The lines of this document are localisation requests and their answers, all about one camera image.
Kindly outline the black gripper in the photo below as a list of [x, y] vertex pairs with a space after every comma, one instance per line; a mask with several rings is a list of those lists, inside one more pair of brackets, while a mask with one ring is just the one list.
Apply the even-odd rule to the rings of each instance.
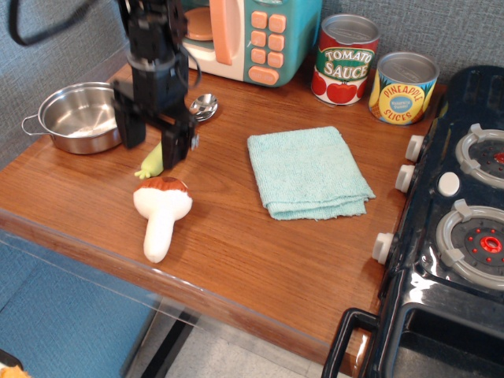
[[149, 61], [127, 54], [132, 82], [113, 82], [114, 111], [122, 144], [132, 149], [146, 138], [146, 123], [161, 129], [164, 169], [173, 169], [199, 145], [195, 117], [185, 106], [190, 88], [189, 53]]

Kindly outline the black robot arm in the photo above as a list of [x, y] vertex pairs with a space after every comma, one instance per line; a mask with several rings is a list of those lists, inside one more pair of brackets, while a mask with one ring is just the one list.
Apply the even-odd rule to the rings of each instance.
[[143, 143], [147, 126], [161, 132], [161, 161], [172, 169], [187, 156], [197, 121], [185, 103], [191, 55], [179, 1], [121, 1], [132, 81], [113, 82], [117, 128], [125, 148]]

